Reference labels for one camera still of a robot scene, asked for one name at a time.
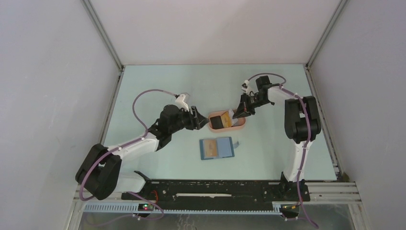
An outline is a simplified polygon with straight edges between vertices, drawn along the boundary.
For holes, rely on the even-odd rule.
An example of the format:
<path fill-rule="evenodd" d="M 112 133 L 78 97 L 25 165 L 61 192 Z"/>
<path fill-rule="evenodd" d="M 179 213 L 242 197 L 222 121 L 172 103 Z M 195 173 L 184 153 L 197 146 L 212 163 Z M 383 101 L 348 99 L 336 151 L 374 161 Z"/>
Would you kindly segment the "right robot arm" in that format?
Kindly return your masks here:
<path fill-rule="evenodd" d="M 284 83 L 271 83 L 270 73 L 253 76 L 256 91 L 250 87 L 250 80 L 241 85 L 242 94 L 233 118 L 243 118 L 255 114 L 256 108 L 263 105 L 281 105 L 284 108 L 284 130 L 294 148 L 289 154 L 289 162 L 282 172 L 286 182 L 279 186 L 279 196 L 284 200 L 293 199 L 298 189 L 294 183 L 304 179 L 304 167 L 308 151 L 321 132 L 321 122 L 316 99 L 313 96 L 301 97 L 285 88 Z"/>

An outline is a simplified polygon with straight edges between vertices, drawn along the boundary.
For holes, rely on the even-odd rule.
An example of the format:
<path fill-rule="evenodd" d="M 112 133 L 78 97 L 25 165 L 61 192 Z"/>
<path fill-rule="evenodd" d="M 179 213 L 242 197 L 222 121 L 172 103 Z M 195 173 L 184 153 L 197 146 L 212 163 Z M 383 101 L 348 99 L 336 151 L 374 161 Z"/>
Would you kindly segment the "black card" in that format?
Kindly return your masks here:
<path fill-rule="evenodd" d="M 214 130 L 224 128 L 222 118 L 219 115 L 210 117 L 210 123 L 211 123 L 212 129 L 214 129 Z"/>

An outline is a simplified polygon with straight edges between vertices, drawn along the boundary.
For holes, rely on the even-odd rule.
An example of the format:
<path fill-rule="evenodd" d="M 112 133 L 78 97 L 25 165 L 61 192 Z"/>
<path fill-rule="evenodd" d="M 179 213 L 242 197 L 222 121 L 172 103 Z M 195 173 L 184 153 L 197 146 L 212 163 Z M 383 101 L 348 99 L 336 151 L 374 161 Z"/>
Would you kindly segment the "blue card holder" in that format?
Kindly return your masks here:
<path fill-rule="evenodd" d="M 203 156 L 203 140 L 199 140 L 200 146 L 200 156 L 201 160 L 216 160 L 223 158 L 232 158 L 235 156 L 235 149 L 239 147 L 239 141 L 233 141 L 231 137 L 219 137 L 215 138 L 217 141 L 218 157 L 215 158 L 204 158 Z"/>

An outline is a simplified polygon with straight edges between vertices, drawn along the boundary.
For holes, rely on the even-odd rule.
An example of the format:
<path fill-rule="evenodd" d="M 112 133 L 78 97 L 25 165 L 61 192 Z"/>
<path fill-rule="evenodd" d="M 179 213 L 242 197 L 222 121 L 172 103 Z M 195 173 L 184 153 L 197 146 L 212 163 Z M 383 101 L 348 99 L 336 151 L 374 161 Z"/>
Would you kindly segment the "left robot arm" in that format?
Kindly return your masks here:
<path fill-rule="evenodd" d="M 163 108 L 159 118 L 143 135 L 115 146 L 93 145 L 75 176 L 80 185 L 80 200 L 104 200 L 116 192 L 132 192 L 139 199 L 147 199 L 151 195 L 147 177 L 139 171 L 126 170 L 125 166 L 147 153 L 164 148 L 176 132 L 200 130 L 208 123 L 209 119 L 195 106 L 185 110 L 170 104 Z"/>

